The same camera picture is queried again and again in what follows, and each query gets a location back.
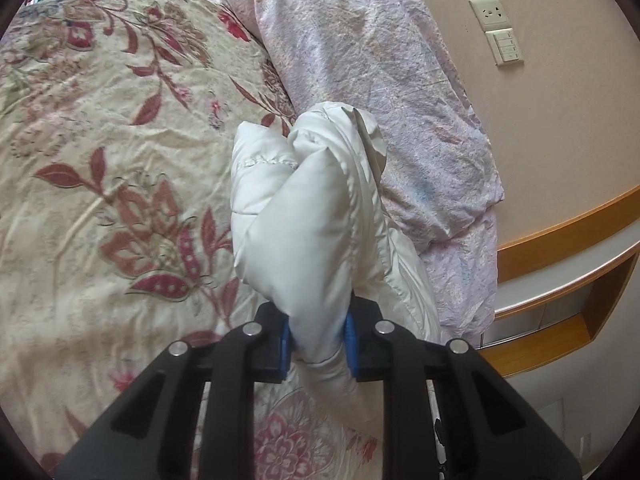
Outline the white wall power socket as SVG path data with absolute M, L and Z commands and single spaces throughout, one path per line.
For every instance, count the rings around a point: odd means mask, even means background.
M 500 0 L 469 0 L 469 4 L 484 32 L 511 26 Z

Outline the white wall light switch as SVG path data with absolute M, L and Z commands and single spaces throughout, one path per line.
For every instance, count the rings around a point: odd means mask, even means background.
M 524 61 L 512 28 L 491 30 L 490 32 L 485 32 L 485 36 L 497 66 Z

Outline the lower lilac patterned pillow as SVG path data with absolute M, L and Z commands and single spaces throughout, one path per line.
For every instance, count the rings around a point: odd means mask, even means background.
M 440 340 L 463 338 L 472 346 L 495 319 L 498 289 L 497 215 L 490 208 L 466 230 L 432 243 L 420 258 L 430 280 Z

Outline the lilac patterned pillow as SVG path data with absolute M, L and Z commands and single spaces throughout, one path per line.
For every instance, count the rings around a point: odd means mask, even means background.
M 440 340 L 463 338 L 472 346 L 495 319 L 498 289 L 497 215 L 490 208 L 466 230 L 432 243 L 420 258 L 430 280 Z
M 423 0 L 210 1 L 262 42 L 296 112 L 332 101 L 374 116 L 385 208 L 419 252 L 496 248 L 498 169 Z

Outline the floral cream bedspread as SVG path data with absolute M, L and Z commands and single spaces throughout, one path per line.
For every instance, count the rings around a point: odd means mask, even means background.
M 236 277 L 241 122 L 295 118 L 244 18 L 209 0 L 49 0 L 1 40 L 1 420 L 6 479 L 51 479 L 92 425 L 100 467 L 200 463 L 216 342 L 260 299 Z

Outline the wooden wall trim panel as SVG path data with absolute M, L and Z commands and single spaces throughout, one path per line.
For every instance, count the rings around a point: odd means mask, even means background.
M 498 282 L 558 263 L 597 245 L 639 219 L 639 187 L 549 229 L 498 249 Z

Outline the white puffer down jacket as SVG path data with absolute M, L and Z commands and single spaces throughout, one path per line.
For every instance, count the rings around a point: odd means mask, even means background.
M 440 336 L 433 287 L 385 210 L 386 144 L 366 110 L 324 102 L 288 134 L 242 122 L 231 159 L 231 232 L 239 279 L 288 317 L 306 393 L 345 426 L 383 434 L 383 393 L 347 368 L 352 297 L 414 336 Z

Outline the upper lilac patterned pillow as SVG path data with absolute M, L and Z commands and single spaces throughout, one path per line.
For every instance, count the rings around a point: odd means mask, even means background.
M 332 101 L 374 116 L 385 208 L 419 252 L 496 248 L 498 169 L 423 0 L 210 1 L 262 42 L 296 112 Z

